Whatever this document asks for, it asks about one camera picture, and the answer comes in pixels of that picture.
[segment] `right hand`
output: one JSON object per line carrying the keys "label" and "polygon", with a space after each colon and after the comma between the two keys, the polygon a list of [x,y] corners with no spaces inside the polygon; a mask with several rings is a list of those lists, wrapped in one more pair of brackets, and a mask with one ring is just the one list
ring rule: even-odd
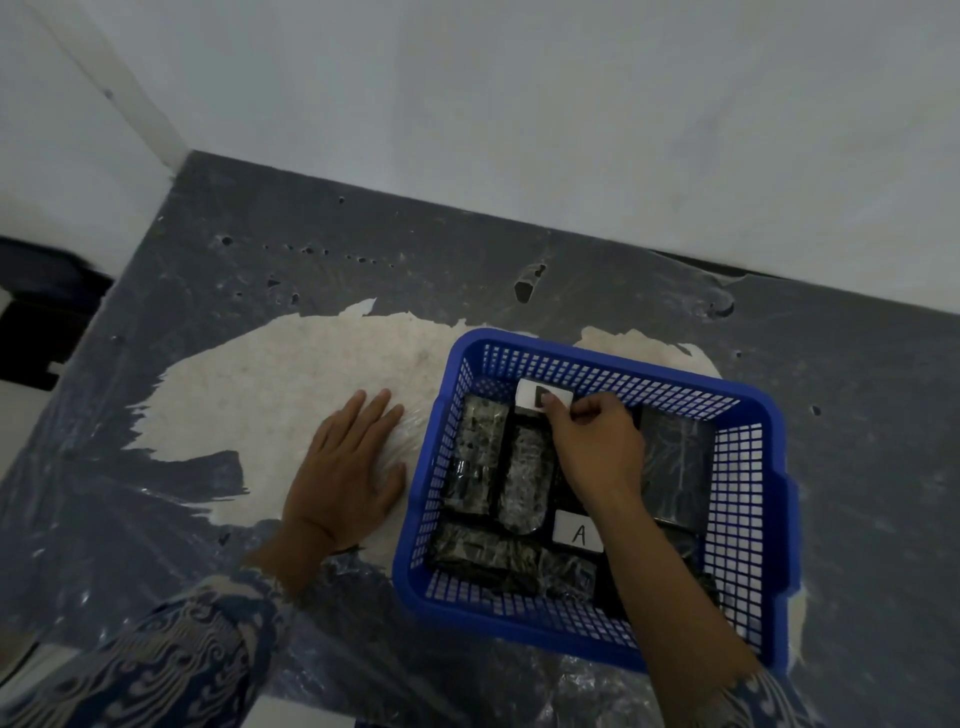
{"label": "right hand", "polygon": [[639,502],[643,435],[613,392],[573,402],[543,397],[560,466],[574,493],[596,520],[621,505]]}

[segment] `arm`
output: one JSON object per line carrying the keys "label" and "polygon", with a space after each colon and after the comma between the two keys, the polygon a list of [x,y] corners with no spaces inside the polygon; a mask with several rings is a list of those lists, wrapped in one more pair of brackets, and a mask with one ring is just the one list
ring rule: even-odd
{"label": "arm", "polygon": [[719,711],[716,701],[735,699],[726,689],[744,678],[769,678],[647,513],[643,437],[616,395],[586,397],[569,411],[551,397],[546,411],[564,475],[600,531],[666,725],[702,719],[707,705]]}
{"label": "arm", "polygon": [[285,644],[293,601],[327,555],[377,528],[403,493],[402,466],[379,492],[371,480],[403,408],[384,415],[385,390],[361,412],[364,398],[358,392],[317,430],[280,529],[240,570],[78,655],[0,710],[0,725],[239,725]]}

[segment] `wrapped package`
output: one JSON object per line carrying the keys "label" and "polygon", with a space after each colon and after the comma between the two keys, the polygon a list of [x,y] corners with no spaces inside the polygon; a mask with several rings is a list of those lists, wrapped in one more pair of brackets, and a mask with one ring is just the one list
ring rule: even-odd
{"label": "wrapped package", "polygon": [[543,525],[554,463],[549,434],[523,425],[516,428],[497,513],[507,530],[525,535]]}
{"label": "wrapped package", "polygon": [[430,545],[430,565],[496,592],[538,591],[540,548],[459,523],[441,522]]}
{"label": "wrapped package", "polygon": [[565,553],[540,555],[540,595],[551,599],[591,602],[597,567],[592,561]]}
{"label": "wrapped package", "polygon": [[486,516],[500,458],[509,407],[476,395],[464,397],[464,411],[444,485],[444,505],[458,513]]}

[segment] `finger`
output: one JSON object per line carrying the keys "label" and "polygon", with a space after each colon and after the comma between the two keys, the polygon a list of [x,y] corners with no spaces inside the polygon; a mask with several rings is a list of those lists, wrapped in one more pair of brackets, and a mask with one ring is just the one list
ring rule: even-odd
{"label": "finger", "polygon": [[573,406],[570,407],[570,414],[582,416],[590,412],[609,412],[612,409],[622,407],[623,404],[613,392],[599,392],[573,402]]}
{"label": "finger", "polygon": [[387,482],[384,483],[383,488],[380,489],[373,500],[380,513],[384,516],[390,513],[406,488],[407,466],[403,463],[397,463],[390,468],[390,472],[387,473]]}
{"label": "finger", "polygon": [[336,417],[336,413],[327,417],[320,423],[320,426],[317,427],[317,431],[313,435],[313,440],[310,441],[310,450],[308,450],[308,452],[320,452],[324,448],[326,436],[330,433],[330,428],[333,427],[334,417]]}
{"label": "finger", "polygon": [[553,430],[554,442],[560,442],[573,426],[570,412],[564,403],[554,395],[543,395],[542,402],[546,419],[550,421],[550,428]]}
{"label": "finger", "polygon": [[347,436],[344,437],[344,448],[353,451],[356,450],[367,434],[370,425],[375,423],[383,415],[383,410],[387,408],[387,402],[390,401],[390,390],[381,389],[380,393],[370,400],[363,412],[357,415],[356,422],[350,428]]}
{"label": "finger", "polygon": [[394,431],[394,427],[396,427],[401,417],[403,417],[403,405],[398,404],[370,425],[367,434],[364,435],[363,442],[360,443],[360,447],[357,448],[357,450],[373,460],[380,452],[383,444],[387,442],[387,438],[390,437],[390,433]]}
{"label": "finger", "polygon": [[367,393],[362,389],[358,389],[353,394],[353,397],[347,400],[344,408],[333,415],[333,424],[330,426],[330,431],[326,435],[325,445],[336,448],[344,441],[344,437],[347,436],[350,427],[353,425],[353,421],[357,419],[357,413],[360,411],[360,407],[363,406],[363,400],[366,398]]}

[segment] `hand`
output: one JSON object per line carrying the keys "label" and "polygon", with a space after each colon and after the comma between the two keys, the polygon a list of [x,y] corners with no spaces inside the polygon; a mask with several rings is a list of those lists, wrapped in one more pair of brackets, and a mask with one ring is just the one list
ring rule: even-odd
{"label": "hand", "polygon": [[357,392],[323,421],[283,505],[284,526],[318,528],[338,551],[356,546],[383,523],[406,485],[405,466],[397,463],[384,487],[373,487],[373,461],[403,416],[403,405],[384,415],[390,401],[385,389],[361,412],[366,396]]}
{"label": "hand", "polygon": [[357,392],[320,425],[283,505],[280,530],[244,563],[275,576],[291,597],[313,580],[322,560],[372,533],[403,495],[406,469],[395,465],[378,492],[372,466],[403,415],[386,415],[390,391],[383,390],[363,412],[367,394]]}
{"label": "hand", "polygon": [[552,395],[543,403],[560,466],[588,513],[597,520],[628,502],[642,507],[643,436],[616,395],[590,395],[569,410]]}

